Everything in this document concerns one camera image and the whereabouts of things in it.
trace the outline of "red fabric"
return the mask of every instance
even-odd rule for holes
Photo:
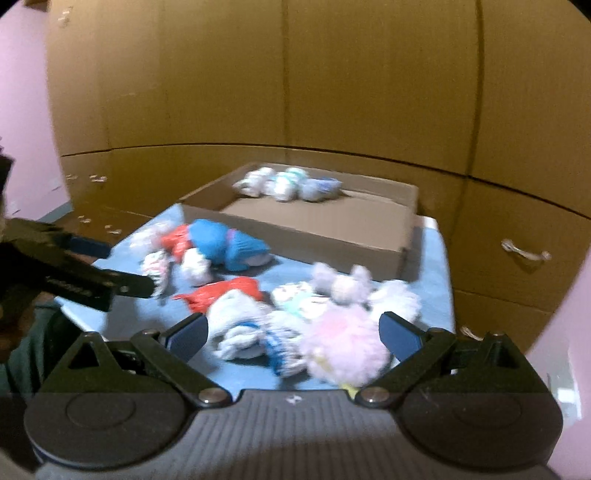
[[[191,240],[189,240],[189,226],[181,225],[176,227],[168,235],[164,235],[161,238],[162,246],[167,251],[171,252],[176,263],[183,261],[184,253],[189,249],[193,248]]]
[[[175,295],[173,300],[187,302],[192,313],[207,313],[207,309],[219,297],[229,290],[240,290],[256,301],[262,300],[262,292],[258,288],[258,280],[250,277],[236,277],[232,280],[210,283],[198,288],[193,293]]]

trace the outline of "cardboard tray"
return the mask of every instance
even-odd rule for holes
[[[343,183],[336,200],[277,202],[243,198],[232,185],[257,168],[283,171],[289,165],[248,164],[180,199],[185,221],[206,218],[263,239],[274,254],[306,263],[324,262],[348,273],[364,265],[374,280],[398,278],[410,247],[418,188],[392,180],[304,168],[313,178]]]

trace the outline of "blue tablecloth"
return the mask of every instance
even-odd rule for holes
[[[183,223],[181,206],[176,204],[154,218],[150,223],[171,220]],[[129,238],[123,240],[106,260],[97,260],[95,266],[129,273],[140,273],[140,262],[129,254]],[[310,279],[311,265],[275,257],[270,267],[251,269],[248,274],[259,280],[261,290],[271,291],[287,282]],[[421,320],[419,326],[442,327],[454,330],[452,293],[447,265],[447,254],[441,234],[436,228],[416,226],[413,244],[402,275],[410,289],[421,297]],[[99,332],[107,340],[126,340],[146,328],[164,331],[190,315],[182,300],[171,300],[176,293],[190,293],[194,289],[178,275],[178,265],[173,267],[172,282],[167,297],[158,299],[132,299],[117,297],[109,313],[99,312],[76,303],[57,299],[63,311],[83,330]],[[276,390],[316,390],[333,388],[320,383],[306,374],[287,380],[277,378],[266,366],[265,358],[248,361],[225,362],[215,358],[204,347],[189,365],[214,382],[224,386],[234,397],[244,388]]]

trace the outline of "wooden cabinet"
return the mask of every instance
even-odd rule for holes
[[[102,205],[105,202],[111,177],[111,152],[70,155],[62,157],[60,162],[75,210],[82,203]]]
[[[282,2],[161,1],[170,143],[284,144]]]
[[[483,0],[473,175],[591,216],[591,28],[564,0]]]
[[[310,150],[287,150],[288,163],[396,180],[418,187],[419,215],[433,217],[449,241],[465,180],[457,175],[376,158]]]
[[[107,150],[98,82],[99,0],[53,0],[48,18],[47,85],[60,155]]]
[[[65,230],[79,236],[115,245],[132,234],[151,217],[121,212],[92,203],[81,203]]]
[[[288,144],[464,173],[476,109],[471,0],[289,0]]]
[[[548,260],[506,251],[504,240]],[[552,312],[591,242],[591,220],[470,180],[449,251],[454,288]]]
[[[163,81],[162,11],[160,0],[99,3],[99,81],[113,148],[171,142]]]
[[[479,337],[504,332],[525,353],[550,321],[551,313],[492,299],[465,291],[454,291],[456,331],[462,327]]]
[[[251,162],[277,162],[283,149],[167,145],[113,150],[105,205],[155,216],[183,195]]]

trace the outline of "light purple plush toy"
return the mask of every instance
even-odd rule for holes
[[[378,325],[359,305],[330,305],[305,332],[300,353],[312,377],[355,388],[376,378],[390,359]]]

